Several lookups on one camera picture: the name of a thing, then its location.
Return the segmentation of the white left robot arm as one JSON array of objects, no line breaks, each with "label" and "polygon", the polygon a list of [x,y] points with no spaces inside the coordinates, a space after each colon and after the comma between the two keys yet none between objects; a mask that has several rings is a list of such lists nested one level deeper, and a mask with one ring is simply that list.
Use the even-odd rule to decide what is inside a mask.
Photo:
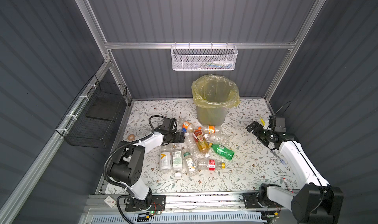
[{"label": "white left robot arm", "polygon": [[120,141],[104,164],[104,179],[111,185],[125,189],[132,198],[151,203],[152,191],[141,178],[145,154],[159,146],[183,143],[184,134],[182,131],[165,131],[163,134],[154,131],[135,141]]}]

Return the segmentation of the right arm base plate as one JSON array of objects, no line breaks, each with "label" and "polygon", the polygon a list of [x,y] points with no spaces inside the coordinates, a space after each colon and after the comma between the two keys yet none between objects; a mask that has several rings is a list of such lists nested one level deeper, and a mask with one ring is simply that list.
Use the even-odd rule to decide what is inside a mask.
[{"label": "right arm base plate", "polygon": [[260,201],[258,192],[243,193],[242,200],[244,202],[245,208],[247,209],[268,207]]}]

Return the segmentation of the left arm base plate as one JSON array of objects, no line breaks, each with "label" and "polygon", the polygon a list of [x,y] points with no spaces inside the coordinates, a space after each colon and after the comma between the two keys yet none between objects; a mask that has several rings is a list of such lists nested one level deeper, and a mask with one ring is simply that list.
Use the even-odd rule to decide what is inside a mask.
[{"label": "left arm base plate", "polygon": [[145,200],[127,197],[124,203],[126,212],[164,211],[166,195],[147,195]]}]

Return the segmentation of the green white label bottle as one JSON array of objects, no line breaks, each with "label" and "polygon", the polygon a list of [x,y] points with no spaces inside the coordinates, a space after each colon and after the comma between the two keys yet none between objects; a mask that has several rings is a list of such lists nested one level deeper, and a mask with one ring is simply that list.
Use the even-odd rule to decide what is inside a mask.
[{"label": "green white label bottle", "polygon": [[174,177],[176,179],[182,178],[183,162],[182,162],[182,150],[176,149],[172,151],[172,167]]}]

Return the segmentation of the red label yellow cap bottle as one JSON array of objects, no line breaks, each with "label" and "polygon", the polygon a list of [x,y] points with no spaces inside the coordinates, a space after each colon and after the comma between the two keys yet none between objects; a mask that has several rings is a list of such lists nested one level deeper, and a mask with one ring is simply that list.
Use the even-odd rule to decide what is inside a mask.
[{"label": "red label yellow cap bottle", "polygon": [[215,171],[225,169],[225,163],[216,159],[198,159],[197,166],[199,170]]}]

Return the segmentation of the green plastic bottle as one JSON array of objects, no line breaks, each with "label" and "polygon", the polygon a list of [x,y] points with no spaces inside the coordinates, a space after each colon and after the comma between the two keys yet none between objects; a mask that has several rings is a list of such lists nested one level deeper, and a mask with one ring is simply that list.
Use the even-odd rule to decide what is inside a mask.
[{"label": "green plastic bottle", "polygon": [[218,155],[221,157],[225,158],[226,160],[231,161],[234,157],[234,151],[231,149],[228,149],[227,147],[221,145],[221,144],[216,144],[216,143],[209,143],[209,147]]}]

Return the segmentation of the red yellow tea bottle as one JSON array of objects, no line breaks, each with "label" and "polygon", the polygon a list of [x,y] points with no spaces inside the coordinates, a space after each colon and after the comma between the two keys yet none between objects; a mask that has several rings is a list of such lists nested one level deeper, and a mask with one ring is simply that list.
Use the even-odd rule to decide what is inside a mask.
[{"label": "red yellow tea bottle", "polygon": [[202,154],[207,154],[210,150],[210,147],[202,133],[201,130],[195,130],[193,133],[194,140],[196,142],[196,145]]}]

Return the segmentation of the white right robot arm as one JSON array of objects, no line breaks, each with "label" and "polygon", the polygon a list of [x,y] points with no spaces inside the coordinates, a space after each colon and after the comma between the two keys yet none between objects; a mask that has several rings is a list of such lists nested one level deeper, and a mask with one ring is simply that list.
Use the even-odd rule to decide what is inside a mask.
[{"label": "white right robot arm", "polygon": [[288,161],[295,174],[299,191],[285,190],[274,184],[263,183],[257,199],[261,206],[279,204],[293,214],[299,224],[336,224],[339,220],[344,194],[318,172],[305,154],[298,138],[273,126],[265,129],[254,121],[246,127],[264,145],[274,144]]}]

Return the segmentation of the clear plastic bottle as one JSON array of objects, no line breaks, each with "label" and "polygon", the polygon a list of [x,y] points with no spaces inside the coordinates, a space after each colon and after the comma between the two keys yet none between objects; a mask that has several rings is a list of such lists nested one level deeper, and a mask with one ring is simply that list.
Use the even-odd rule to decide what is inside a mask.
[{"label": "clear plastic bottle", "polygon": [[228,145],[231,137],[224,134],[208,134],[206,139],[215,144]]}]

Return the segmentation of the yellow V label bottle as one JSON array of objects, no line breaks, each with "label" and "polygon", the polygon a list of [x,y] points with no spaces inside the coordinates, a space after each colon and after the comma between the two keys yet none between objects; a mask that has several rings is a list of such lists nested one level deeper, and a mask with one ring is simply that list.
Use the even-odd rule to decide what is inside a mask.
[{"label": "yellow V label bottle", "polygon": [[159,165],[159,169],[162,173],[171,172],[172,170],[172,154],[171,148],[168,145],[160,148]]}]

